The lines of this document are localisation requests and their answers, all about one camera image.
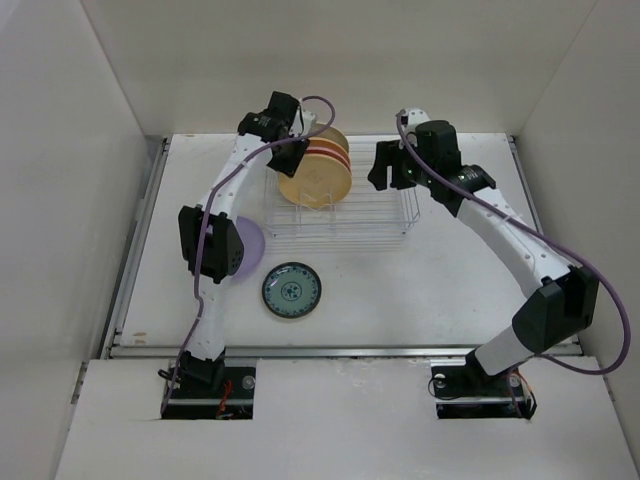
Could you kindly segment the pink plate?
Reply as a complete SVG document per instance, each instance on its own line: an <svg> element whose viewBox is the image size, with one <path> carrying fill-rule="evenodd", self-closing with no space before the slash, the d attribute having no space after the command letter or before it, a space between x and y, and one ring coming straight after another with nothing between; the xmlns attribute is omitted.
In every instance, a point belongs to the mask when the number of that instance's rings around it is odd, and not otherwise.
<svg viewBox="0 0 640 480"><path fill-rule="evenodd" d="M306 149L306 154L325 155L339 160L347 169L351 169L349 153L341 145L323 138L312 138Z"/></svg>

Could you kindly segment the tan plate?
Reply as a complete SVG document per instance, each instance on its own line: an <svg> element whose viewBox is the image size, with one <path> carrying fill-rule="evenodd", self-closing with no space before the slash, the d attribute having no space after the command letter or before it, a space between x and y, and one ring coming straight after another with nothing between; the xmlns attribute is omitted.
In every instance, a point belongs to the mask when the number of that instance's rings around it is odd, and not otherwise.
<svg viewBox="0 0 640 480"><path fill-rule="evenodd" d="M312 209L342 201L351 187L350 170L340 160L322 154L305 155L293 177L280 173L278 178L285 199Z"/></svg>

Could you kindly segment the cream bear plate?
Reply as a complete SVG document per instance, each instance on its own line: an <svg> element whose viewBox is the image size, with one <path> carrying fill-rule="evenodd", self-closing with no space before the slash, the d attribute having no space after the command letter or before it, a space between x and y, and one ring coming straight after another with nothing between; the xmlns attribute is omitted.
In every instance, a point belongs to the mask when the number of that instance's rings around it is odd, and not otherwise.
<svg viewBox="0 0 640 480"><path fill-rule="evenodd" d="M322 132L315 133L314 136L318 137L318 138L323 138L323 139L332 141L332 142L340 145L341 148L343 150L345 150L346 152L350 151L349 142L348 142L346 136L340 130L338 130L337 128L334 128L334 127L330 126L327 129L323 130Z"/></svg>

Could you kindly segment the lilac plate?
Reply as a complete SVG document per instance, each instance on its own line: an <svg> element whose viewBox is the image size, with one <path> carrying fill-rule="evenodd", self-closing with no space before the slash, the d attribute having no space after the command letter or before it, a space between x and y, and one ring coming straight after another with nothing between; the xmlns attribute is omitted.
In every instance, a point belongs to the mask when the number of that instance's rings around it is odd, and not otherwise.
<svg viewBox="0 0 640 480"><path fill-rule="evenodd" d="M255 221L238 216L236 229L244 245L244 256L233 280L240 282L248 278L260 264L266 248L262 228Z"/></svg>

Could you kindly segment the small yellow patterned plate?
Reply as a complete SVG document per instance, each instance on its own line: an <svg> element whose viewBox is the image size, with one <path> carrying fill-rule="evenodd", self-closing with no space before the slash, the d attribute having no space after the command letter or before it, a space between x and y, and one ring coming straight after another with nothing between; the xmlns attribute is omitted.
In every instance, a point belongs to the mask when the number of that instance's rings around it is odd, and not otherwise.
<svg viewBox="0 0 640 480"><path fill-rule="evenodd" d="M322 283L317 272L301 262L285 262L272 268L261 286L267 309L285 320L310 314L319 304Z"/></svg>

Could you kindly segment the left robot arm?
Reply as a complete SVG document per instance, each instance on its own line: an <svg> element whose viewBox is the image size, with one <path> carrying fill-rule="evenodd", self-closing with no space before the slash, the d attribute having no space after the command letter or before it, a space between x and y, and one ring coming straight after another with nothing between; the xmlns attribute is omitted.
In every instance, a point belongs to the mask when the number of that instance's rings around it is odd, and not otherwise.
<svg viewBox="0 0 640 480"><path fill-rule="evenodd" d="M239 123L231 153L210 193L178 214L181 251L198 302L196 319L170 374L170 387L182 395L209 397L223 387L224 327L216 303L245 253L236 227L239 207L266 167L288 176L295 173L315 121L300 100L274 92L264 110L246 114Z"/></svg>

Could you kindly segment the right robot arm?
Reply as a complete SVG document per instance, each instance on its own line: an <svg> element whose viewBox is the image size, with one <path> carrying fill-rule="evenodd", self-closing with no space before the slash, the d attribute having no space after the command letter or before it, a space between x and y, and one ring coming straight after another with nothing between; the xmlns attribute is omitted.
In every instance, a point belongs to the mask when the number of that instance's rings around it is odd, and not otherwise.
<svg viewBox="0 0 640 480"><path fill-rule="evenodd" d="M592 324L599 280L533 235L481 166L463 164L452 124L404 110L396 127L399 139L376 145L369 182L378 191L427 188L483 240L526 298L510 326L467 354L454 374L470 391L487 393L512 368Z"/></svg>

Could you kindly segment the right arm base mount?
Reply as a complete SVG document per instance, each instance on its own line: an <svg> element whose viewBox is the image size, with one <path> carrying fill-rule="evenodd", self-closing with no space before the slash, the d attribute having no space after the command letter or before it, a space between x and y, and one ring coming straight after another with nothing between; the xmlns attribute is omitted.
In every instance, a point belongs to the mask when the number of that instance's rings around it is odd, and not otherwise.
<svg viewBox="0 0 640 480"><path fill-rule="evenodd" d="M518 369L475 383L461 365L431 367L428 383L440 420L531 420L538 402Z"/></svg>

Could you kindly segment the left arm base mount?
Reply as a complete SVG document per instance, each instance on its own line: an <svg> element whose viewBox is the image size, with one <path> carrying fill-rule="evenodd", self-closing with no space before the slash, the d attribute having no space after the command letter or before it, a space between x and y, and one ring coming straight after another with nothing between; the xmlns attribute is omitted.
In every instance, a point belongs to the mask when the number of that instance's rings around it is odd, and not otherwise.
<svg viewBox="0 0 640 480"><path fill-rule="evenodd" d="M226 366L223 360L199 360L184 355L174 384L174 367L159 369L166 382L164 420L251 420L256 368Z"/></svg>

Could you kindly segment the aluminium frame rail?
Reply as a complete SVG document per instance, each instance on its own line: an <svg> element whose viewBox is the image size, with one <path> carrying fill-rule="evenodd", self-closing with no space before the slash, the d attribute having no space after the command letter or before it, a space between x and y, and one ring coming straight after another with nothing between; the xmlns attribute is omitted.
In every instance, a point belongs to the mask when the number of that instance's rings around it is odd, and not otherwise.
<svg viewBox="0 0 640 480"><path fill-rule="evenodd" d="M153 177L115 312L114 358L170 358L197 311L181 255L178 212L205 195L232 150L229 135L176 135ZM264 224L261 173L241 214L263 229L267 249L243 281L228 279L219 313L229 354L245 357L459 356L508 327L525 298L495 254L469 228L413 190L420 217L395 241L278 240ZM311 266L318 306L285 320L264 305L261 285L275 266Z"/></svg>

